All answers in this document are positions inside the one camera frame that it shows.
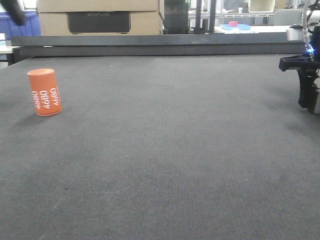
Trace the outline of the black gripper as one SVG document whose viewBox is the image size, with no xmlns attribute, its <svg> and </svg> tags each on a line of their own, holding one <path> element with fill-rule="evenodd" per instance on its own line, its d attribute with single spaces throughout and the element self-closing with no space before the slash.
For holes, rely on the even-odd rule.
<svg viewBox="0 0 320 240">
<path fill-rule="evenodd" d="M 320 62 L 312 60 L 308 54 L 282 57 L 278 65 L 282 72 L 297 70 L 299 77 L 298 104 L 310 113 L 320 112 L 320 88 L 315 83 L 320 78 Z"/>
</svg>

